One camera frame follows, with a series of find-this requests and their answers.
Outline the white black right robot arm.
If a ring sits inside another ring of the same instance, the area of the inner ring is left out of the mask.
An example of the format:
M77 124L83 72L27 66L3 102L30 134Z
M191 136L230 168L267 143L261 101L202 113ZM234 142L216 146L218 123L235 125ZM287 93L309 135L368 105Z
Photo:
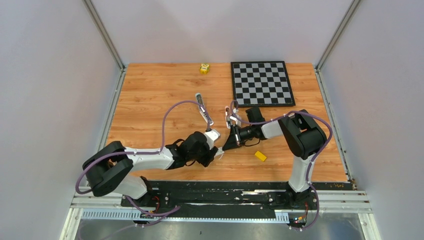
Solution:
M285 195L286 204L298 209L306 201L304 192L312 189L311 176L315 159L333 136L331 126L325 120L308 113L305 109L265 121L258 107L246 111L248 126L230 126L230 134L222 147L223 151L246 147L247 141L264 141L283 136L293 154L293 167Z

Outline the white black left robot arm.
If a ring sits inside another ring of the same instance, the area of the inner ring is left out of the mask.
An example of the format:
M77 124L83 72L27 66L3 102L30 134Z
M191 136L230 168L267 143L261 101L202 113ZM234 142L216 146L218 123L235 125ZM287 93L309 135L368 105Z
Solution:
M146 207L153 201L150 184L145 177L133 176L131 172L173 170L187 166L190 161L207 167L219 150L215 143L220 137L215 129L205 133L195 131L187 139L178 139L162 149L130 148L113 141L83 163L83 175L94 196L122 194Z

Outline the white staples box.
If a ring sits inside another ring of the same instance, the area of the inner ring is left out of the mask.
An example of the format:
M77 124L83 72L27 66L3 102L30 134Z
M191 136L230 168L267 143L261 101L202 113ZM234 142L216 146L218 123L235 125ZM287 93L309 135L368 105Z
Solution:
M219 147L218 149L217 149L217 151L216 151L216 153L215 153L215 157L217 157L217 156L221 156L221 155L223 155L225 153L225 151L223 150L223 148L222 147Z

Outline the pink white small stapler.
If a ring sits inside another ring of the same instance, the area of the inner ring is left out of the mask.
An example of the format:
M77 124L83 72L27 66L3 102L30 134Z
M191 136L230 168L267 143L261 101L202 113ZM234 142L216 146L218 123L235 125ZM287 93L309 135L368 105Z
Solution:
M225 107L225 124L228 129L230 129L231 126L233 125L231 116L232 116L232 110L230 109L229 106L226 106Z

